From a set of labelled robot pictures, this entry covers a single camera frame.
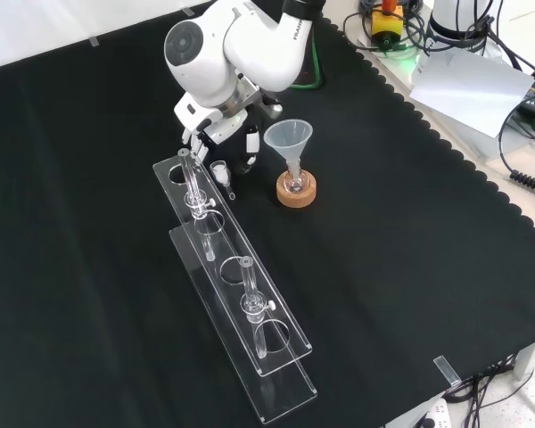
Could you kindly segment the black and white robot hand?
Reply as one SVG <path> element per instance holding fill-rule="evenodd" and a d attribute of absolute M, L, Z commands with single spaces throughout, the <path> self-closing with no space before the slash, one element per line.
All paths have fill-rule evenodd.
<path fill-rule="evenodd" d="M 217 107 L 204 107 L 185 92 L 174 108 L 183 126 L 182 145 L 205 162 L 217 147 L 228 142 L 237 131 L 244 129 L 245 154 L 239 161 L 239 174 L 247 173 L 255 164 L 259 153 L 259 126 L 254 107 L 261 102 L 259 90 L 245 90 L 234 101 Z"/>

